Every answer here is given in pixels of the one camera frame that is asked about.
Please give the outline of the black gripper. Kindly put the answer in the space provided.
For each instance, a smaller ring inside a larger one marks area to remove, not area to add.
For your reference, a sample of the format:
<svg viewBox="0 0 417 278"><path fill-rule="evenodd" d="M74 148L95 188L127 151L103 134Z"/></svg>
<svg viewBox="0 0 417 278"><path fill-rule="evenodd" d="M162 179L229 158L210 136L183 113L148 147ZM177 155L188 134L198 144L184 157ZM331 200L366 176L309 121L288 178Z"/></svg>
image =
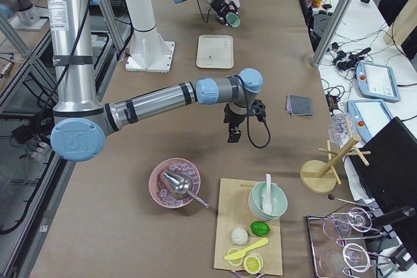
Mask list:
<svg viewBox="0 0 417 278"><path fill-rule="evenodd" d="M253 143L253 140L250 135L249 127L249 117L257 117L259 122L262 122L266 126L266 105L259 99L255 99L250 106L250 108L245 108L243 114L238 114L232 111L229 104L226 104L224 108L224 120L223 122L228 124L229 137L227 139L228 143L237 143L240 140L242 135L239 125L246 120L246 128L248 139L250 143Z"/></svg>
<svg viewBox="0 0 417 278"><path fill-rule="evenodd" d="M211 2L210 6L216 12L216 20L220 24L227 24L225 15L228 12L234 12L238 15L238 12L236 12L235 9L230 8L231 5L233 5L233 3L226 3L225 0L213 0Z"/></svg>

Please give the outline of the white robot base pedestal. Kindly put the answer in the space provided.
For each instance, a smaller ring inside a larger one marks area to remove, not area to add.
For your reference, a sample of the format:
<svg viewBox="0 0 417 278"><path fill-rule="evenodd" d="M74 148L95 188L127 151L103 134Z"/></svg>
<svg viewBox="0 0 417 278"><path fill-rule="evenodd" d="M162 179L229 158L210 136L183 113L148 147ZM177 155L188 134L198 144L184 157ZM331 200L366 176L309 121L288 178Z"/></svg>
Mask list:
<svg viewBox="0 0 417 278"><path fill-rule="evenodd" d="M126 69L168 73L175 43L158 33L151 0L126 0L126 6L134 29Z"/></svg>

